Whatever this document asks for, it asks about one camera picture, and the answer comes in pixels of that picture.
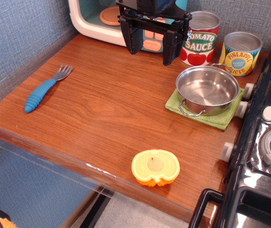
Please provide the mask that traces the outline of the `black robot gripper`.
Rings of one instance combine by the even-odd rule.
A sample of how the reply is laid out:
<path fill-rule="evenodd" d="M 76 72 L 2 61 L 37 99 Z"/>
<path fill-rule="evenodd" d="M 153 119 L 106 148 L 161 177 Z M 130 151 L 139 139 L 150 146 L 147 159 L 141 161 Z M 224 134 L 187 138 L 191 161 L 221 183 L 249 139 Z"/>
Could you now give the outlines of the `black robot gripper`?
<path fill-rule="evenodd" d="M 143 30 L 163 37 L 163 64 L 168 66 L 179 57 L 181 38 L 186 39 L 192 15 L 175 0 L 117 0 L 121 31 L 130 54 L 143 47 Z"/>

